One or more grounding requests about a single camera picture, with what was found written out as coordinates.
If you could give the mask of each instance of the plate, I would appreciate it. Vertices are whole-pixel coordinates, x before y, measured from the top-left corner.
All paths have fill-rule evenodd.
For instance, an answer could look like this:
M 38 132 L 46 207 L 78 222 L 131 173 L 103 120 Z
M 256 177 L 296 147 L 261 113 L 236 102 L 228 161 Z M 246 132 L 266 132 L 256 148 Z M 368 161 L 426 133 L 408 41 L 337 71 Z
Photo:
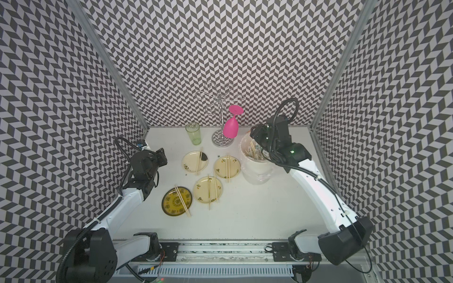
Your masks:
M 186 203 L 187 209 L 189 209 L 192 204 L 192 193 L 184 187 L 178 187 L 178 189 Z M 183 203 L 174 188 L 169 190 L 162 199 L 162 210 L 165 214 L 170 216 L 178 216 L 186 212 Z
M 186 154 L 181 162 L 184 170 L 190 173 L 197 172 L 197 160 L 200 157 L 200 151 L 192 151 Z M 207 166 L 207 156 L 205 153 L 202 153 L 202 159 L 200 159 L 200 164 L 198 165 L 198 171 L 202 171 Z
M 216 201 L 216 191 L 214 191 L 215 187 L 215 181 L 214 181 L 214 176 L 209 176 L 209 179 L 211 180 L 211 184 L 208 184 L 209 181 L 207 179 L 208 177 L 203 177 L 200 180 L 197 181 L 195 186 L 193 187 L 193 196 L 195 199 L 201 203 L 209 203 L 209 202 L 214 202 Z M 220 198 L 220 195 L 222 194 L 223 188 L 222 184 L 220 183 L 220 180 L 216 178 L 217 182 L 217 196 Z
M 230 178 L 233 178 L 239 174 L 241 171 L 241 163 L 237 160 L 236 157 L 230 156 Z M 227 178 L 227 157 L 220 157 L 214 163 L 214 172 L 220 178 L 226 179 Z

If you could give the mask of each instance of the white bucket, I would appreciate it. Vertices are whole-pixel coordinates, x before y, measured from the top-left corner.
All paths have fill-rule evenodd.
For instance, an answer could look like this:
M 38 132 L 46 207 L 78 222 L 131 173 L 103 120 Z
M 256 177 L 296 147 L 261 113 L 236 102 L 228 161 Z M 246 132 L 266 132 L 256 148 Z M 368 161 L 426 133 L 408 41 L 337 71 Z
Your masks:
M 257 160 L 246 156 L 251 141 L 250 131 L 248 131 L 239 144 L 241 152 L 241 171 L 247 182 L 253 185 L 261 185 L 270 179 L 274 170 L 274 165 L 267 160 Z

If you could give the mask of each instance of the green glass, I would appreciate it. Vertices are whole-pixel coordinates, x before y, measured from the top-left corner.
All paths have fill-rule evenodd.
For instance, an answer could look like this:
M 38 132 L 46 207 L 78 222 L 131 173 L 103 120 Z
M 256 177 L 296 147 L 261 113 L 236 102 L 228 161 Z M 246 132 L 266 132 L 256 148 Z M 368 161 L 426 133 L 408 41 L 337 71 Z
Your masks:
M 189 135 L 190 141 L 193 145 L 199 145 L 201 143 L 200 124 L 197 122 L 191 122 L 186 125 L 186 131 Z

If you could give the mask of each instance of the patterned wall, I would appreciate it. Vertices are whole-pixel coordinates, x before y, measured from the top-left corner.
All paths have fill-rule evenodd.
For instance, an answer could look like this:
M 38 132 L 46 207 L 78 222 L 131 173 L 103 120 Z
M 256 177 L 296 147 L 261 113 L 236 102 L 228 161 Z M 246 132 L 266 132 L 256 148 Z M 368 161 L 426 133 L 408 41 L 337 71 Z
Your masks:
M 452 12 L 380 1 L 317 128 L 387 282 L 453 282 Z
M 114 136 L 143 131 L 61 0 L 0 14 L 0 278 L 44 282 L 66 232 L 115 196 Z
M 229 99 L 242 95 L 241 125 L 264 121 L 291 96 L 303 104 L 294 124 L 309 124 L 362 8 L 361 0 L 81 2 L 153 126 L 219 125 L 212 98 L 196 97 L 207 80 L 232 83 Z

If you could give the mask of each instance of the metal glass holder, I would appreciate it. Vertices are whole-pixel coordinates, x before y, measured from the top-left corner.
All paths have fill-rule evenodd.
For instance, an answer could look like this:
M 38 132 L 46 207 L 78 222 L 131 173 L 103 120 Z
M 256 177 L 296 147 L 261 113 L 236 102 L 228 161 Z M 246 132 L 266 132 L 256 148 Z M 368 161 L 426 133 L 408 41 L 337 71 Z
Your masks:
M 222 124 L 221 125 L 222 127 L 220 128 L 220 130 L 217 130 L 212 134 L 212 143 L 218 147 L 227 147 L 230 144 L 232 144 L 234 139 L 227 138 L 226 136 L 223 135 L 223 127 L 225 126 L 225 117 L 223 114 L 223 112 L 225 111 L 225 108 L 226 108 L 225 103 L 241 101 L 242 95 L 238 94 L 236 96 L 236 98 L 233 100 L 227 99 L 227 97 L 226 97 L 227 93 L 232 92 L 232 89 L 233 89 L 232 83 L 226 83 L 222 87 L 224 94 L 222 94 L 222 92 L 217 89 L 217 86 L 212 81 L 206 82 L 206 84 L 204 85 L 204 88 L 208 91 L 212 91 L 213 95 L 210 95 L 209 93 L 204 92 L 204 91 L 199 91 L 197 93 L 197 98 L 199 100 L 202 100 L 202 96 L 205 96 L 205 97 L 210 97 L 214 100 L 214 102 L 212 104 L 206 106 L 203 109 L 205 111 L 205 113 L 208 113 L 209 115 L 213 115 L 213 111 L 210 110 L 210 109 L 212 109 L 212 106 L 216 103 L 218 104 L 219 111 L 220 111 L 220 122 Z

